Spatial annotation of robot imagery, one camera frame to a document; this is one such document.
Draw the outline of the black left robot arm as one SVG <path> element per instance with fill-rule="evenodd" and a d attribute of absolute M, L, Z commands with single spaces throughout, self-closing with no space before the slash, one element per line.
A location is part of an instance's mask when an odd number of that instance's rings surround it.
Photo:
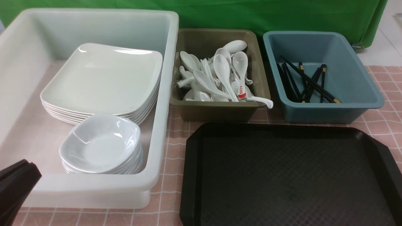
<path fill-rule="evenodd" d="M 34 163 L 26 159 L 0 172 L 0 225 L 11 226 L 27 196 L 42 175 Z"/>

